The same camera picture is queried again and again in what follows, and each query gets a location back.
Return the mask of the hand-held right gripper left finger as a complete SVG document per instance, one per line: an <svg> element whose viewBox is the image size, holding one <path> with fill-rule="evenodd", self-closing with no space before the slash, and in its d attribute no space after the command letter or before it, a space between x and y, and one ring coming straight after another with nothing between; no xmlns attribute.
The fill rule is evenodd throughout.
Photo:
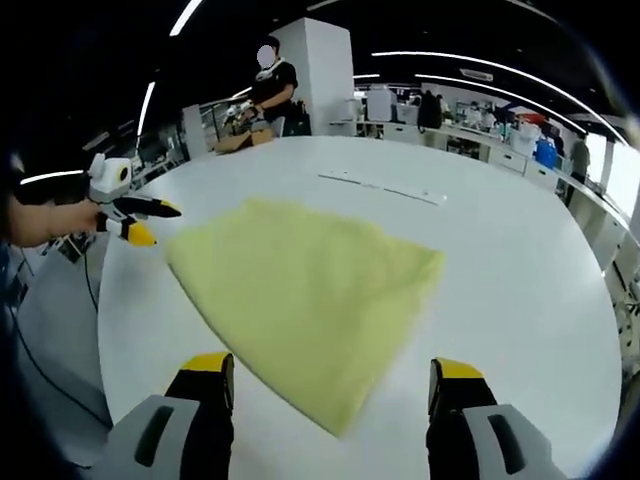
<svg viewBox="0 0 640 480"><path fill-rule="evenodd" d="M117 422L94 479L227 479L234 440L234 357L197 355L166 392Z"/></svg>

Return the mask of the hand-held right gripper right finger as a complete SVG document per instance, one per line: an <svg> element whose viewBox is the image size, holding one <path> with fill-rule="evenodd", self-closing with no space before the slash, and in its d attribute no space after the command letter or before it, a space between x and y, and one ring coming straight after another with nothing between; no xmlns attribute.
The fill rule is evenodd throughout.
<svg viewBox="0 0 640 480"><path fill-rule="evenodd" d="M432 479L564 479L551 442L500 404L483 374L445 358L430 364L425 446Z"/></svg>

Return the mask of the person's left hand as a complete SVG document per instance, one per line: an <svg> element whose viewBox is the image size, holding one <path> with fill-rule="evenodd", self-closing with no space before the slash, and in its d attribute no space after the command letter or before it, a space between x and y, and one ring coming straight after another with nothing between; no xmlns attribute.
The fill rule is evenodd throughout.
<svg viewBox="0 0 640 480"><path fill-rule="evenodd" d="M91 200L55 205L49 209L47 231L51 238L98 231L101 208Z"/></svg>

